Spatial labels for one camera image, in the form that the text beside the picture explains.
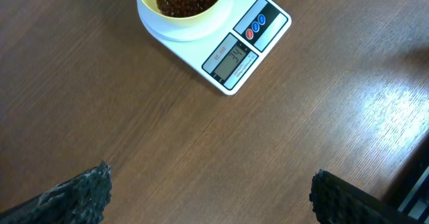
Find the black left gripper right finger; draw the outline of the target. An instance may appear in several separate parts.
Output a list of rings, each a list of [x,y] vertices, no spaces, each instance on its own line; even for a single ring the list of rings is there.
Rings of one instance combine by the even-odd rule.
[[[326,170],[312,177],[309,200],[321,224],[419,224]]]

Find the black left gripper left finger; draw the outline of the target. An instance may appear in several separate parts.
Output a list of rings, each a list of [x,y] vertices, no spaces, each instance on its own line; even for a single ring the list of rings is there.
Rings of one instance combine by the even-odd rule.
[[[111,201],[111,167],[105,162],[57,184],[51,189],[1,213],[4,224],[99,224]]]

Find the white digital kitchen scale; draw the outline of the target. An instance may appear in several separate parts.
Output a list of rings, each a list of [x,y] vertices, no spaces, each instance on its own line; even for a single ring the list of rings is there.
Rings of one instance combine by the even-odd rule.
[[[153,16],[141,0],[137,10],[156,40],[226,95],[241,88],[292,24],[272,0],[233,0],[225,20],[188,27]]]

